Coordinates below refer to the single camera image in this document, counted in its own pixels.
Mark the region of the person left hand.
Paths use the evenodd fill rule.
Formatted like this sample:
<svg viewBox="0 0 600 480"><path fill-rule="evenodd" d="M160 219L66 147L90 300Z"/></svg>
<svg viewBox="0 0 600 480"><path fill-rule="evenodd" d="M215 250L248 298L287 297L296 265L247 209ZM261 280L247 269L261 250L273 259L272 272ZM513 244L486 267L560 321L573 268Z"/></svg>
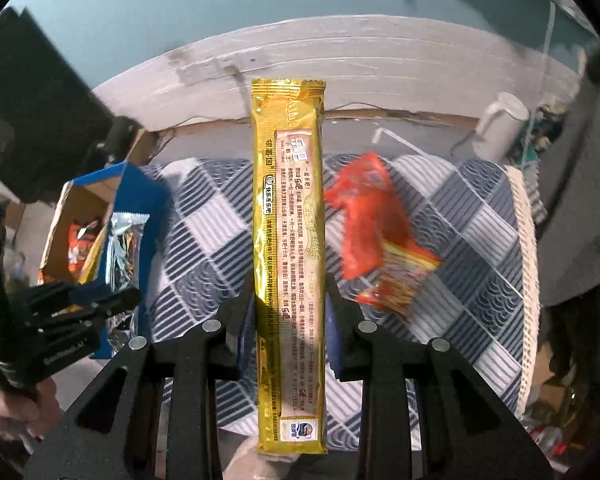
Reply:
<svg viewBox="0 0 600 480"><path fill-rule="evenodd" d="M31 437L44 438L64 414L56 393L53 378L36 385L35 400L0 388L0 437L15 440L26 432Z"/></svg>

